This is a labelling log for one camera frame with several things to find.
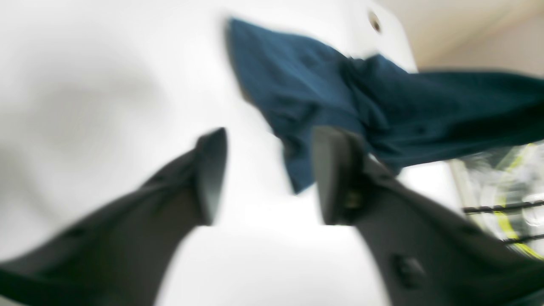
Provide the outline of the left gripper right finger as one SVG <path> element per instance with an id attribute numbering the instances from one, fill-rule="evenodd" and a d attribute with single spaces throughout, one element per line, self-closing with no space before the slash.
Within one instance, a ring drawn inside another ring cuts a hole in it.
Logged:
<path id="1" fill-rule="evenodd" d="M 542 260 L 406 188 L 357 134 L 315 128 L 312 162 L 324 223 L 359 232 L 393 306 L 542 306 Z"/>

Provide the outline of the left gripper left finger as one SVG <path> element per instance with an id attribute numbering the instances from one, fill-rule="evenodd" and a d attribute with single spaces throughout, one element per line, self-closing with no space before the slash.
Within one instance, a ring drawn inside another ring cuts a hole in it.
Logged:
<path id="1" fill-rule="evenodd" d="M 213 224 L 227 159 L 218 128 L 140 188 L 1 263 L 1 295 L 25 306 L 153 306 L 178 245 Z"/>

